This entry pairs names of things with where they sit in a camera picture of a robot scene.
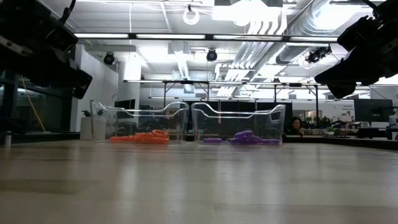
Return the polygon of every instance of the desk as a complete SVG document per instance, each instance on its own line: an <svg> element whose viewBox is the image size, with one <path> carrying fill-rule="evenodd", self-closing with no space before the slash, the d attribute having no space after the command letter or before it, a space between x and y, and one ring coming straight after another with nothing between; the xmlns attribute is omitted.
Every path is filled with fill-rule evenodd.
<svg viewBox="0 0 398 224"><path fill-rule="evenodd" d="M17 144L0 223L398 223L398 154L328 144Z"/></svg>
<svg viewBox="0 0 398 224"><path fill-rule="evenodd" d="M358 139L354 136L347 136L347 138L333 138L324 136L287 136L284 142L296 143L325 143L337 144L342 146L354 147L372 147L375 149L389 149L398 150L398 141L384 139Z"/></svg>

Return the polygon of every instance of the window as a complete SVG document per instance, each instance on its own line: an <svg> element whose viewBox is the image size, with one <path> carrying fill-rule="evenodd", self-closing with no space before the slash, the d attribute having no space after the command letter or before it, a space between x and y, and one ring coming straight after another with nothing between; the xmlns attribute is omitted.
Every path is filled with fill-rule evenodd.
<svg viewBox="0 0 398 224"><path fill-rule="evenodd" d="M64 119L70 116L70 108L65 108L62 98L30 90L28 94L46 131L68 131L69 119ZM23 88L18 88L14 117L24 121L27 131L42 131Z"/></svg>

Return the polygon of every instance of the purple object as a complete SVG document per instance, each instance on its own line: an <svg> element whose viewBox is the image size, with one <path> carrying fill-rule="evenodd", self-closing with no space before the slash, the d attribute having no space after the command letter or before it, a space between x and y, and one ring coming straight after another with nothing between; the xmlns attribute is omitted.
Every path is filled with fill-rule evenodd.
<svg viewBox="0 0 398 224"><path fill-rule="evenodd" d="M236 138L229 138L229 139L226 140L226 142L229 142L231 144L238 144L238 143L241 142L241 140L240 139L236 139Z"/></svg>
<svg viewBox="0 0 398 224"><path fill-rule="evenodd" d="M222 141L220 138L206 138L203 140L204 143L221 143Z"/></svg>
<svg viewBox="0 0 398 224"><path fill-rule="evenodd" d="M241 138L245 138L245 137L249 137L249 136L253 136L253 131L252 130L247 130L247 131L241 131L241 132L239 132L239 133L236 133L235 135L234 135L234 138L239 138L239 139L241 139Z"/></svg>
<svg viewBox="0 0 398 224"><path fill-rule="evenodd" d="M268 139L263 139L263 140L262 140L262 143L263 143L263 144L271 144L271 141L268 140Z"/></svg>
<svg viewBox="0 0 398 224"><path fill-rule="evenodd" d="M260 137L253 136L250 139L256 140L258 143L262 143L262 139Z"/></svg>
<svg viewBox="0 0 398 224"><path fill-rule="evenodd" d="M278 139L271 139L271 144L280 144Z"/></svg>
<svg viewBox="0 0 398 224"><path fill-rule="evenodd" d="M247 138L241 143L242 144L259 144L260 142L254 138Z"/></svg>
<svg viewBox="0 0 398 224"><path fill-rule="evenodd" d="M262 140L263 144L279 144L280 141L278 139L264 139Z"/></svg>

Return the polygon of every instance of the security camera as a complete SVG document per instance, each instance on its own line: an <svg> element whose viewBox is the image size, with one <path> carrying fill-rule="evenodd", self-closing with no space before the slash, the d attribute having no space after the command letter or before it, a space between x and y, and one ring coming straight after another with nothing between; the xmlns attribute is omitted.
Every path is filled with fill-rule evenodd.
<svg viewBox="0 0 398 224"><path fill-rule="evenodd" d="M112 52L106 53L104 57L105 65L114 65L116 62L118 62L118 59L113 55Z"/></svg>
<svg viewBox="0 0 398 224"><path fill-rule="evenodd" d="M208 62L214 62L215 60L217 60L217 53L215 49L210 49L209 52L207 53L207 57L206 57Z"/></svg>

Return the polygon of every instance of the orange toy pieces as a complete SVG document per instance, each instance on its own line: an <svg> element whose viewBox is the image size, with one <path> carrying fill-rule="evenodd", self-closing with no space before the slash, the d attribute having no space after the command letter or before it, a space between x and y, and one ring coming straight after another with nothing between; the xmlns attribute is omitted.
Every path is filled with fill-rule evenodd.
<svg viewBox="0 0 398 224"><path fill-rule="evenodd" d="M152 138L154 135L152 133L136 133L134 136L136 139L140 139L140 138Z"/></svg>
<svg viewBox="0 0 398 224"><path fill-rule="evenodd" d="M110 137L109 141L111 142L129 142L131 141L130 136L114 136Z"/></svg>
<svg viewBox="0 0 398 224"><path fill-rule="evenodd" d="M153 130L152 134L154 135L154 137L156 138L168 138L169 134L167 133L167 131L161 131L161 130Z"/></svg>
<svg viewBox="0 0 398 224"><path fill-rule="evenodd" d="M151 144L168 144L168 138L144 138L143 143L151 143Z"/></svg>

